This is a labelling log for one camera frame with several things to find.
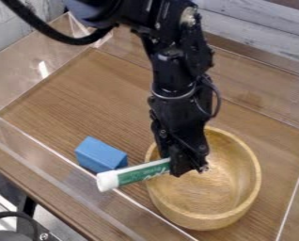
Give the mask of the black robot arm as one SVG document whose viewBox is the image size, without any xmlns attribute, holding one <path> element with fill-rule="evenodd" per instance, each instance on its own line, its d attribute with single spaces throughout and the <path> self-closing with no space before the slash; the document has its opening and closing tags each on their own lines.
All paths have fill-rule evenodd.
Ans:
<svg viewBox="0 0 299 241">
<path fill-rule="evenodd" d="M 207 74 L 214 50 L 192 0 L 64 0 L 76 19 L 104 29 L 126 24 L 151 61 L 151 129 L 170 174 L 203 171 L 210 148 L 203 133 L 220 111 L 220 92 Z"/>
</svg>

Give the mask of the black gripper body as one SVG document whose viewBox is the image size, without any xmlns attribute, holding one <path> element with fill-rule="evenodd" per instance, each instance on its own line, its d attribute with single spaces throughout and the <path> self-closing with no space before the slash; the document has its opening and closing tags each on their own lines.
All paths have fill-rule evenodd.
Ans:
<svg viewBox="0 0 299 241">
<path fill-rule="evenodd" d="M 202 75 L 180 96 L 163 96 L 152 91 L 148 104 L 160 154 L 208 154 L 203 129 L 222 107 L 220 91 L 211 77 Z"/>
</svg>

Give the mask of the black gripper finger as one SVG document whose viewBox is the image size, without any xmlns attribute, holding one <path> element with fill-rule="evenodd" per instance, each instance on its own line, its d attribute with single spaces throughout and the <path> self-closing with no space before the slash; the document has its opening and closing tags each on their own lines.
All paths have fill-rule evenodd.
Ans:
<svg viewBox="0 0 299 241">
<path fill-rule="evenodd" d="M 206 157 L 210 153 L 208 145 L 183 145 L 167 143 L 162 146 L 162 156 L 170 158 L 170 174 L 182 177 L 191 170 L 203 172 L 207 165 Z"/>
</svg>

